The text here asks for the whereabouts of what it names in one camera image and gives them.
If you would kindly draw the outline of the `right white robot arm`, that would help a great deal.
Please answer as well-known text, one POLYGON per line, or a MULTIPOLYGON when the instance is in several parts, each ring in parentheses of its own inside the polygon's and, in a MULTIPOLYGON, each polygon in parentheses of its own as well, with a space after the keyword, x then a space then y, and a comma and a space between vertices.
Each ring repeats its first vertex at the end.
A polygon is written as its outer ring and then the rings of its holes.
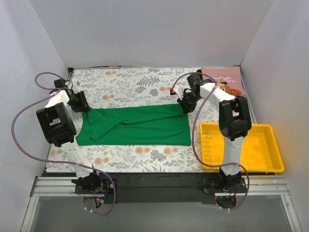
POLYGON ((218 87, 217 81, 201 72, 184 74, 189 88, 173 84, 170 94, 177 95, 177 102, 183 113, 195 110, 197 102, 210 101, 219 110, 219 130, 224 137, 224 156, 218 165, 218 177, 211 186, 229 192, 241 182, 240 164, 242 146, 245 137, 252 128, 248 101, 243 96, 233 96, 218 87))

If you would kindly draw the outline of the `aluminium mounting rail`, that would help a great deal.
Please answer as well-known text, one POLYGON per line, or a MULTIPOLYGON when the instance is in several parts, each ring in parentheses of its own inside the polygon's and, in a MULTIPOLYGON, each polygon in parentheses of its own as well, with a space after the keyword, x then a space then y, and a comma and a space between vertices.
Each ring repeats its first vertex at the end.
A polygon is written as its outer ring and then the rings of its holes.
MULTIPOLYGON (((82 190, 73 184, 72 177, 37 177, 31 196, 91 196, 90 191, 82 190)), ((117 177, 117 190, 198 190, 206 186, 205 177, 176 174, 167 176, 133 174, 117 177)), ((258 175, 250 177, 249 195, 288 195, 287 183, 280 175, 258 175)))

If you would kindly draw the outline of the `pink folded t shirt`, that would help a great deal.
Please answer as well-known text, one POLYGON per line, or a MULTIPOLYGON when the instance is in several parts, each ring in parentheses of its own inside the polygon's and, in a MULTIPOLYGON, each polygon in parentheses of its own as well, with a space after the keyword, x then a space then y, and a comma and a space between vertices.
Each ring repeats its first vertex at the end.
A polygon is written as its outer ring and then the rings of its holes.
POLYGON ((239 66, 226 68, 202 68, 202 73, 213 77, 220 89, 234 96, 246 96, 242 85, 242 76, 239 66))

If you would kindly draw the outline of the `green t shirt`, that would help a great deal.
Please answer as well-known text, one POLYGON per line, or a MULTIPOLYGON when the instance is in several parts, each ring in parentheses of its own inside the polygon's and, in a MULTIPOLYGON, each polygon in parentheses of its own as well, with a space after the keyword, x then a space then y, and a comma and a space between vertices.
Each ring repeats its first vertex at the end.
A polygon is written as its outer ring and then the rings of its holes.
POLYGON ((80 146, 191 145, 188 115, 178 104, 92 108, 82 117, 80 146))

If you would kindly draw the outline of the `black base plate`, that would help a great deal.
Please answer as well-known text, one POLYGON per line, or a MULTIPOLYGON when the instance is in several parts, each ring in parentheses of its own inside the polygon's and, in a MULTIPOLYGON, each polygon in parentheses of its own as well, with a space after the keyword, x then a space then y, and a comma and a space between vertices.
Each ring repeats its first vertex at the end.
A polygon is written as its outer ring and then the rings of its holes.
POLYGON ((216 193, 227 195, 222 189, 214 188, 217 173, 112 173, 114 186, 107 177, 100 177, 101 192, 92 193, 76 185, 74 193, 102 196, 107 190, 105 204, 112 204, 114 195, 116 203, 202 204, 216 204, 216 193))

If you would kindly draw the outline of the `yellow plastic tray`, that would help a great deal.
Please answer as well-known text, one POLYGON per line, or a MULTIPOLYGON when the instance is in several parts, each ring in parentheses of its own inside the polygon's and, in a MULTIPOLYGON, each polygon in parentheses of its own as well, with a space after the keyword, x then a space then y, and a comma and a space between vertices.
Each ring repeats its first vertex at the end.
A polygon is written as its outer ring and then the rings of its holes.
MULTIPOLYGON (((224 155, 224 137, 218 123, 200 123, 201 159, 209 165, 220 165, 224 155)), ((273 128, 253 124, 246 136, 241 165, 250 173, 283 173, 285 171, 273 128)))

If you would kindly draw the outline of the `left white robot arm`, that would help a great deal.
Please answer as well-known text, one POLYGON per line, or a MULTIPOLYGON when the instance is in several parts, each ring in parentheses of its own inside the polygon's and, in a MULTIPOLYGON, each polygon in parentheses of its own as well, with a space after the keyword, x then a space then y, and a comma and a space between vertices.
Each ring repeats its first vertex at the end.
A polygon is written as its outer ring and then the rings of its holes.
POLYGON ((72 182, 85 191, 98 193, 103 182, 93 165, 84 156, 76 141, 76 127, 67 111, 71 107, 75 113, 90 111, 85 94, 79 90, 78 84, 66 84, 63 79, 54 81, 54 96, 48 104, 37 110, 36 115, 48 143, 58 147, 70 162, 73 162, 77 179, 72 182))

